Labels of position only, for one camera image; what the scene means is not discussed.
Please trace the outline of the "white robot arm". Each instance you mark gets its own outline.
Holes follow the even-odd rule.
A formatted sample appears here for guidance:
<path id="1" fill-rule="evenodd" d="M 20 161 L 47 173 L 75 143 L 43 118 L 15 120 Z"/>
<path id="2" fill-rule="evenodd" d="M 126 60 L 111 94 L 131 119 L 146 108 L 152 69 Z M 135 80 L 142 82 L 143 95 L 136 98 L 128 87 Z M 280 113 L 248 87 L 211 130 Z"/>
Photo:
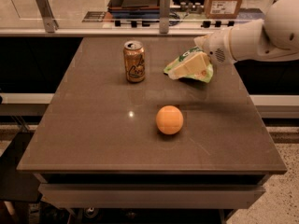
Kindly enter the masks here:
<path id="1" fill-rule="evenodd" d="M 194 39 L 195 47 L 164 72 L 172 79 L 192 78 L 208 83 L 214 68 L 254 60 L 286 62 L 299 57 L 299 0 L 278 0 L 262 19 L 223 28 Z"/>

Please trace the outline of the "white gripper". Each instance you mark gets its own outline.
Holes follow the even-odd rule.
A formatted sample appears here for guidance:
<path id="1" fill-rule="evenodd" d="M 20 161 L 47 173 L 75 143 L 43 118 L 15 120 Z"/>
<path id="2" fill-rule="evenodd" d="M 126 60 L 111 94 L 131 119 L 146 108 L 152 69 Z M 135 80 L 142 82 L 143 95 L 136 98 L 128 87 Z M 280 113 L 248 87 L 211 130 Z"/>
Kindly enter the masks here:
<path id="1" fill-rule="evenodd" d="M 195 79 L 204 78 L 210 60 L 214 65 L 234 64 L 235 58 L 230 48 L 230 33 L 231 28 L 226 28 L 211 35 L 197 36 L 194 43 L 205 52 L 190 53 L 182 61 L 176 59 L 170 69 L 170 77 L 172 79 L 187 76 L 192 76 Z"/>

